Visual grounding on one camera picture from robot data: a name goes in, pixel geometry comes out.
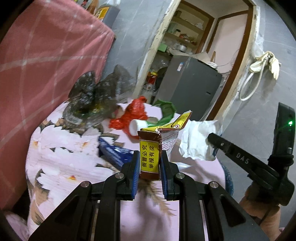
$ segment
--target green plastic object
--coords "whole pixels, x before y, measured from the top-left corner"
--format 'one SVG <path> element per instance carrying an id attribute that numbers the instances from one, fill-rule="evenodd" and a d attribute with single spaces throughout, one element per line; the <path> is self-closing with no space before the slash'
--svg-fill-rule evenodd
<path id="1" fill-rule="evenodd" d="M 161 43 L 158 47 L 158 50 L 161 52 L 165 52 L 168 46 L 166 44 Z"/>
<path id="2" fill-rule="evenodd" d="M 147 122 L 148 127 L 163 126 L 169 123 L 173 119 L 174 114 L 176 113 L 176 108 L 172 102 L 162 101 L 158 99 L 153 106 L 157 106 L 161 109 L 163 117 L 157 123 Z"/>

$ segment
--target yellow label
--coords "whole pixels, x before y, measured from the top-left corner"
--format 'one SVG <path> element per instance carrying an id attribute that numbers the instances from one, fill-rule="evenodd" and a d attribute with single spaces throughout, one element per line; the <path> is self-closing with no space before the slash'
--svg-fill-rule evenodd
<path id="1" fill-rule="evenodd" d="M 141 171 L 158 173 L 158 142 L 140 140 Z"/>
<path id="2" fill-rule="evenodd" d="M 165 129 L 165 128 L 182 129 L 182 128 L 184 128 L 183 125 L 188 120 L 190 114 L 191 114 L 191 111 L 187 111 L 187 112 L 183 113 L 182 115 L 180 115 L 178 117 L 178 119 L 176 119 L 173 123 L 165 124 L 164 126 L 153 126 L 153 127 L 143 128 L 143 131 L 153 131 L 153 132 L 155 132 L 156 129 L 158 129 L 158 128 L 162 128 L 162 129 Z"/>
<path id="3" fill-rule="evenodd" d="M 103 20 L 103 18 L 105 17 L 107 11 L 108 11 L 109 7 L 102 7 L 98 10 L 98 12 L 96 13 L 96 17 L 99 19 L 99 20 Z"/>

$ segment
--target blue plastic wrapper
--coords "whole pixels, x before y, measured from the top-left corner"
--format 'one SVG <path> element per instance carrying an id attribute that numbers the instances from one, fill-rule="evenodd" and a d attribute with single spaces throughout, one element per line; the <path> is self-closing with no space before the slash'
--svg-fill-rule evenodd
<path id="1" fill-rule="evenodd" d="M 110 145 L 103 138 L 99 137 L 99 157 L 105 156 L 117 169 L 121 170 L 123 164 L 131 162 L 133 158 L 133 150 Z"/>

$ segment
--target floral tablecloth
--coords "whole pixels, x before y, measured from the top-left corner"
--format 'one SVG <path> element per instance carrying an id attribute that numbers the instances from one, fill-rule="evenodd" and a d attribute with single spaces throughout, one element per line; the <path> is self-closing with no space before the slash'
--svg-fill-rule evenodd
<path id="1" fill-rule="evenodd" d="M 26 160 L 31 199 L 28 217 L 30 234 L 82 181 L 97 183 L 118 172 L 104 157 L 98 157 L 98 136 L 113 145 L 139 149 L 138 141 L 129 139 L 121 130 L 109 129 L 108 120 L 84 133 L 68 130 L 62 118 L 66 106 L 67 102 L 64 102 L 54 110 L 31 137 Z M 145 104 L 145 110 L 148 116 L 162 117 L 158 107 Z M 169 158 L 170 161 L 191 165 L 183 172 L 196 181 L 217 181 L 225 188 L 225 174 L 217 159 L 184 159 L 177 145 Z M 121 202 L 121 240 L 177 241 L 178 209 L 178 201 L 163 199 L 160 181 L 140 180 L 135 200 Z"/>

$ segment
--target white cap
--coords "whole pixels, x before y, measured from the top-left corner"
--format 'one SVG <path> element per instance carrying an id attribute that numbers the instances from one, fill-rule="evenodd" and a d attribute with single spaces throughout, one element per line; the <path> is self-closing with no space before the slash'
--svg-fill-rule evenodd
<path id="1" fill-rule="evenodd" d="M 147 127 L 148 127 L 148 123 L 145 120 L 132 120 L 130 122 L 128 129 L 129 129 L 129 132 L 132 136 L 137 136 L 138 131 L 140 129 L 147 128 Z"/>

